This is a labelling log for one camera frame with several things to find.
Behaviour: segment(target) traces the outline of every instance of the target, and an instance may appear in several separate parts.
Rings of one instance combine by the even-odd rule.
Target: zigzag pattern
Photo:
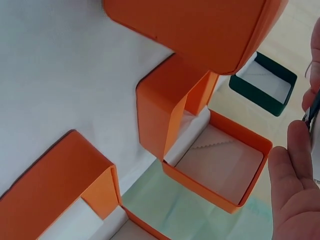
[[[204,148],[209,148],[209,147],[215,147],[218,145],[224,145],[224,144],[232,144],[235,141],[229,140],[229,141],[222,141],[222,142],[217,142],[217,143],[213,143],[213,144],[208,144],[208,145],[203,145],[203,146],[196,146],[196,147],[192,147],[191,149],[204,149]]]

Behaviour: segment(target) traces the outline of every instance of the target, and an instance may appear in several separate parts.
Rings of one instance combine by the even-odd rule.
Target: open orange box
[[[288,0],[103,0],[107,15],[220,75],[237,73]]]
[[[233,213],[247,201],[272,143],[208,109],[218,77],[170,56],[136,88],[138,131],[168,176]]]
[[[2,197],[0,239],[168,238],[122,205],[116,166],[73,130]]]

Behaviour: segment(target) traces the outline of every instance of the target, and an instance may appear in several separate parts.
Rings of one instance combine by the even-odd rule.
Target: white paper
[[[39,240],[88,240],[102,224],[100,217],[79,198],[39,237]]]
[[[261,152],[208,125],[176,168],[238,204],[262,159]]]
[[[157,240],[154,236],[128,220],[111,240]]]
[[[2,0],[0,29],[0,194],[70,129],[116,164],[125,193],[156,159],[139,144],[135,89],[171,51],[101,0]]]
[[[127,222],[128,216],[121,206],[103,220],[103,225],[94,233],[90,240],[109,240]]]
[[[250,64],[241,78],[282,104],[285,103],[291,88],[290,83],[274,75],[256,61]]]

